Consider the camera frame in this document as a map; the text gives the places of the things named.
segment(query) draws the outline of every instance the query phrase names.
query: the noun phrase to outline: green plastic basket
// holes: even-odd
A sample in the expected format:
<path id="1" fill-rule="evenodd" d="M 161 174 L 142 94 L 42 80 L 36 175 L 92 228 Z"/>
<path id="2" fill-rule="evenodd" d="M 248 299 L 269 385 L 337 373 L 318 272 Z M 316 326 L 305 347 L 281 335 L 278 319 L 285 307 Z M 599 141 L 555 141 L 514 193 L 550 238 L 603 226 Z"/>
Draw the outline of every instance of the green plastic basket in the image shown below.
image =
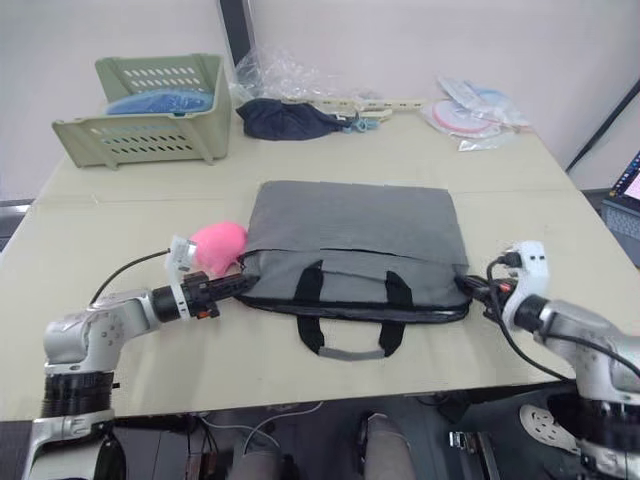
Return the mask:
<path id="1" fill-rule="evenodd" d="M 146 90 L 187 88 L 213 93 L 213 105 L 183 116 L 100 115 L 53 122 L 78 167 L 196 159 L 212 164 L 227 154 L 231 99 L 221 56 L 103 58 L 96 71 L 109 102 Z"/>

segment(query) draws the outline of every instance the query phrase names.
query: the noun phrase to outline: pink fluffy ball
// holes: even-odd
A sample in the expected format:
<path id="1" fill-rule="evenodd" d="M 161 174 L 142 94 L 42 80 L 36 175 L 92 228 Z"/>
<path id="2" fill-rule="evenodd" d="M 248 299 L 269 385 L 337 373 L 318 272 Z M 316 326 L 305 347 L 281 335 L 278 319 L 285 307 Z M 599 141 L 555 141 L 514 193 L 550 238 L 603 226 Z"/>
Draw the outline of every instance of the pink fluffy ball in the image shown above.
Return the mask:
<path id="1" fill-rule="evenodd" d="M 244 252 L 247 231 L 236 223 L 216 223 L 198 230 L 191 235 L 191 240 L 198 244 L 196 264 L 220 277 Z"/>

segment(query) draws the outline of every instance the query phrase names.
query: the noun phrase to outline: bag handle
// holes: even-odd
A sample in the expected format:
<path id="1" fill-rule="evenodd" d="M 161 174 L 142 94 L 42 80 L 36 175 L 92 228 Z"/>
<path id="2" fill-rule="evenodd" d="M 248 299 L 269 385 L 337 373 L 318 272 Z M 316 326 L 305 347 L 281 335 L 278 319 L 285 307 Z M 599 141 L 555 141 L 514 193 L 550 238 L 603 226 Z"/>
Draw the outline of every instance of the bag handle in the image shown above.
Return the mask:
<path id="1" fill-rule="evenodd" d="M 320 292 L 324 283 L 322 272 L 322 260 L 305 268 L 300 275 L 300 281 L 296 287 L 294 300 L 306 302 L 320 301 Z M 413 295 L 409 286 L 392 271 L 387 271 L 385 280 L 387 301 L 390 305 L 401 307 L 413 306 Z M 380 348 L 369 352 L 349 352 L 338 348 L 326 347 L 324 335 L 320 330 L 320 317 L 310 315 L 298 315 L 298 334 L 304 344 L 321 357 L 334 358 L 336 360 L 372 360 L 391 356 L 402 343 L 404 323 L 381 322 L 378 345 Z"/>

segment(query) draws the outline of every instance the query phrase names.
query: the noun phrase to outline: gray laptop bag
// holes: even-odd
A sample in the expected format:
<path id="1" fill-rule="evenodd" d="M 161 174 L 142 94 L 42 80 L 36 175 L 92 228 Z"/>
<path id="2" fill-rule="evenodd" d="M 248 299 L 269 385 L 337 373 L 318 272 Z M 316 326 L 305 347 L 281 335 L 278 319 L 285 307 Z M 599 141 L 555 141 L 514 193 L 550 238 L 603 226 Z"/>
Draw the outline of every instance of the gray laptop bag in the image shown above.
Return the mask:
<path id="1" fill-rule="evenodd" d="M 241 260 L 259 280 L 238 299 L 296 315 L 300 338 L 322 356 L 388 357 L 405 324 L 460 320 L 469 309 L 454 282 L 468 265 L 446 190 L 268 182 Z M 380 323 L 380 348 L 325 346 L 320 317 Z"/>

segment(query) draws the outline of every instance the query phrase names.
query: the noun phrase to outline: white table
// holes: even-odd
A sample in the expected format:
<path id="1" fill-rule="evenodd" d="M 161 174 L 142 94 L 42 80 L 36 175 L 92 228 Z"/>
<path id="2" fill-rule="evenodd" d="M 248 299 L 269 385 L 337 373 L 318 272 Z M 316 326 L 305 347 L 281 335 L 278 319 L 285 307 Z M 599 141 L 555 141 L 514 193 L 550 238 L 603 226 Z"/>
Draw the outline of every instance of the white table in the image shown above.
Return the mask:
<path id="1" fill-rule="evenodd" d="M 0 419 L 38 416 L 42 334 L 81 310 L 114 269 L 223 221 L 248 225 L 259 185 L 272 179 L 442 187 L 451 192 L 472 273 L 510 243 L 545 243 L 551 298 L 593 309 L 640 334 L 640 276 L 582 195 L 534 135 L 499 150 L 458 153 L 413 115 L 378 131 L 306 142 L 242 135 L 234 117 L 229 156 L 204 162 L 80 170 L 65 159 L 0 260 Z M 110 289 L 166 284 L 162 260 L 118 277 Z M 550 380 L 510 351 L 474 305 L 463 321 L 408 326 L 390 358 L 347 363 L 313 355 L 290 316 L 220 302 L 214 320 L 173 322 L 127 344 L 116 371 L 118 415 L 200 411 L 527 384 Z M 328 343 L 374 346 L 378 325 L 328 321 Z M 538 361 L 568 365 L 516 335 Z"/>

